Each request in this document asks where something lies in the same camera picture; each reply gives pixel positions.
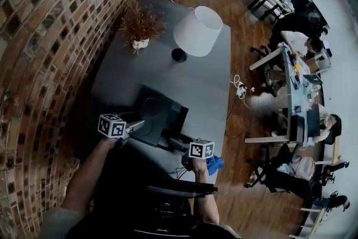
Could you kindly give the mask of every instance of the power strip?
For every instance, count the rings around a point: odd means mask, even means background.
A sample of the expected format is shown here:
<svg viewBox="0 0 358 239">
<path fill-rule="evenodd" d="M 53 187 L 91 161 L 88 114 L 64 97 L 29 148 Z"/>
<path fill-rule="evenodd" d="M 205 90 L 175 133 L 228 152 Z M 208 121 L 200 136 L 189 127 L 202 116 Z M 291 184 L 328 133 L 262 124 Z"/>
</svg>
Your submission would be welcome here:
<svg viewBox="0 0 358 239">
<path fill-rule="evenodd" d="M 247 92 L 247 87 L 244 85 L 243 82 L 239 81 L 238 88 L 236 90 L 236 95 L 239 97 L 240 100 L 242 100 L 245 97 L 246 92 Z"/>
</svg>

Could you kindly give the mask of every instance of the laptop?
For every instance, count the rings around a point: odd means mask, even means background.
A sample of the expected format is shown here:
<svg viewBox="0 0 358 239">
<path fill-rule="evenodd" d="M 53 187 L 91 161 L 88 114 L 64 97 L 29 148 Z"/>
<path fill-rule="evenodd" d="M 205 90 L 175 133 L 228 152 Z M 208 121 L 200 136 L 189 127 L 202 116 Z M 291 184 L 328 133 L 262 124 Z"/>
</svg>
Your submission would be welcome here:
<svg viewBox="0 0 358 239">
<path fill-rule="evenodd" d="M 317 75 L 317 74 L 308 74 L 308 75 L 303 75 L 303 77 L 310 83 L 315 84 L 315 85 L 322 85 L 323 81 L 321 80 L 321 78 Z"/>
</svg>

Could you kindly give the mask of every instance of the blue cloth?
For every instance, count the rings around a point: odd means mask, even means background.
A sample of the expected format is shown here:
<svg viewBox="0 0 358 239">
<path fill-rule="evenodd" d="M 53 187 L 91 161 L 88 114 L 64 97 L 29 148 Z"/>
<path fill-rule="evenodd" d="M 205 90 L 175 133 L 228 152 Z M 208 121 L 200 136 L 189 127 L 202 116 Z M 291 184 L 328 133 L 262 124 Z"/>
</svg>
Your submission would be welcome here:
<svg viewBox="0 0 358 239">
<path fill-rule="evenodd" d="M 217 170 L 221 170 L 224 166 L 224 160 L 221 157 L 213 156 L 206 160 L 209 175 L 213 175 Z"/>
</svg>

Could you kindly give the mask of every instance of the white lamp shade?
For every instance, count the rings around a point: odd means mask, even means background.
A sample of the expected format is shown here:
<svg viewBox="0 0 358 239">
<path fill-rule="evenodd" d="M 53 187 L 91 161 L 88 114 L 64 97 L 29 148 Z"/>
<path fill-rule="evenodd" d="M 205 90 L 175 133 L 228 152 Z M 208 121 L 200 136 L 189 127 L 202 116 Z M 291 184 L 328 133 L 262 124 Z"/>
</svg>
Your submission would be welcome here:
<svg viewBox="0 0 358 239">
<path fill-rule="evenodd" d="M 223 27 L 220 16 L 209 7 L 198 6 L 174 27 L 174 39 L 189 55 L 209 54 Z"/>
</svg>

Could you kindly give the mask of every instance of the potted plant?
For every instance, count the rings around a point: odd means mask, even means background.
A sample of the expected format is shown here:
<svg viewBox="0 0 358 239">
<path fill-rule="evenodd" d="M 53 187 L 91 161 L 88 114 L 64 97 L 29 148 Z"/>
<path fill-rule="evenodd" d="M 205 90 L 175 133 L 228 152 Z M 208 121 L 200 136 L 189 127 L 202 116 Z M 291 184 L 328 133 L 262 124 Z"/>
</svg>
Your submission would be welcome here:
<svg viewBox="0 0 358 239">
<path fill-rule="evenodd" d="M 139 7 L 135 1 L 127 8 L 125 17 L 122 17 L 119 31 L 129 38 L 133 53 L 139 54 L 139 49 L 148 46 L 149 39 L 159 37 L 165 29 L 162 13 L 154 15 L 150 7 Z"/>
</svg>

